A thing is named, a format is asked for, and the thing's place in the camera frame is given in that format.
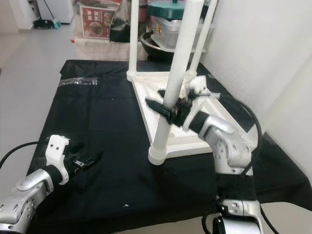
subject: white bracket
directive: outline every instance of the white bracket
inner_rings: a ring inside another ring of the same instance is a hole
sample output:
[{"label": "white bracket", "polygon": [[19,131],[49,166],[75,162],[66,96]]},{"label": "white bracket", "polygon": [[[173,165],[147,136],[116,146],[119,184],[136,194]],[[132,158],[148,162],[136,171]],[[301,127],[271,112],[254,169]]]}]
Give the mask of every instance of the white bracket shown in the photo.
[{"label": "white bracket", "polygon": [[45,156],[47,158],[46,165],[55,166],[62,174],[63,180],[59,183],[60,185],[66,184],[69,180],[67,170],[64,166],[64,150],[68,144],[69,139],[59,135],[51,135],[47,150],[45,151]]}]

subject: stand base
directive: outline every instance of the stand base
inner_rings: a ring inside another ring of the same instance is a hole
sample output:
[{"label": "stand base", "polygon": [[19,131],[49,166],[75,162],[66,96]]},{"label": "stand base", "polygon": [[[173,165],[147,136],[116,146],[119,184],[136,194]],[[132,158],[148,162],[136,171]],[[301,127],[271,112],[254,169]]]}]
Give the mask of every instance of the stand base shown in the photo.
[{"label": "stand base", "polygon": [[[162,97],[157,91],[166,88],[168,76],[169,72],[137,72],[135,74],[127,72],[127,79],[132,82],[150,143],[155,139],[159,114],[148,108],[145,98],[151,98],[162,103]],[[248,139],[248,142],[250,142],[249,147],[251,149],[256,147],[257,139],[246,134],[215,97],[206,99],[202,111],[219,116],[232,123]],[[210,146],[199,139],[196,133],[193,131],[185,132],[182,128],[172,126],[164,152],[155,152],[150,148],[148,158],[152,164],[160,165],[166,158],[210,152],[212,152]]]}]

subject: black fabric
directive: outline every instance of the black fabric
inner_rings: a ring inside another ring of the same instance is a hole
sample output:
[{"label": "black fabric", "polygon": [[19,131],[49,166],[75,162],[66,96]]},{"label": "black fabric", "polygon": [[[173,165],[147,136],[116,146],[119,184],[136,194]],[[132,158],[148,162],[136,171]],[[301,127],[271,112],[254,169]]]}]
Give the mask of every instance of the black fabric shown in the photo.
[{"label": "black fabric", "polygon": [[[163,63],[138,63],[141,71],[169,69]],[[30,234],[112,233],[202,216],[214,204],[212,154],[171,158],[158,167],[148,162],[150,143],[127,70],[127,62],[81,60],[68,60],[62,68],[61,79],[97,77],[97,85],[59,87],[40,139],[59,134],[83,142],[86,157],[103,155],[40,204]],[[210,77],[212,92],[226,92],[202,65],[197,71]],[[252,126],[248,114],[238,110],[231,113],[236,120]],[[264,148],[253,169],[259,201],[312,210],[307,177],[278,146],[266,142]],[[29,172],[44,167],[44,151],[36,148]]]},{"label": "black fabric", "polygon": [[200,130],[203,128],[206,118],[209,114],[199,111],[190,124],[190,129],[196,133],[200,133]]},{"label": "black fabric", "polygon": [[217,174],[216,182],[221,199],[256,200],[253,176]]}]

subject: mop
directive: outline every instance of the mop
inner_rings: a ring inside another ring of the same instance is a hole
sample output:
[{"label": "mop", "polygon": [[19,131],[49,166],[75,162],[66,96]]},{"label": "mop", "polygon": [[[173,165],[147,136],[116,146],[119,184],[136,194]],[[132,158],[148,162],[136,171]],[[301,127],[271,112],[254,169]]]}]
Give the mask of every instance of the mop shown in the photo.
[{"label": "mop", "polygon": [[50,28],[54,28],[54,29],[58,29],[59,27],[61,27],[61,23],[54,18],[54,15],[52,14],[47,2],[45,0],[43,0],[45,5],[47,6],[53,20],[49,20],[49,19],[39,19],[34,21],[34,28],[38,28],[38,29],[50,29]]}]

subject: red box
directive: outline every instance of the red box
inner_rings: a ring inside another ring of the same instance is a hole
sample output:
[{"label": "red box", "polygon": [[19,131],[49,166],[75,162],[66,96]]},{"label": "red box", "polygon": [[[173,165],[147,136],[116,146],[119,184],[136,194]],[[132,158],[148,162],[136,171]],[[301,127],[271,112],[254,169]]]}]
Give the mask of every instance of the red box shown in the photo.
[{"label": "red box", "polygon": [[115,10],[96,7],[80,7],[84,38],[109,39]]}]

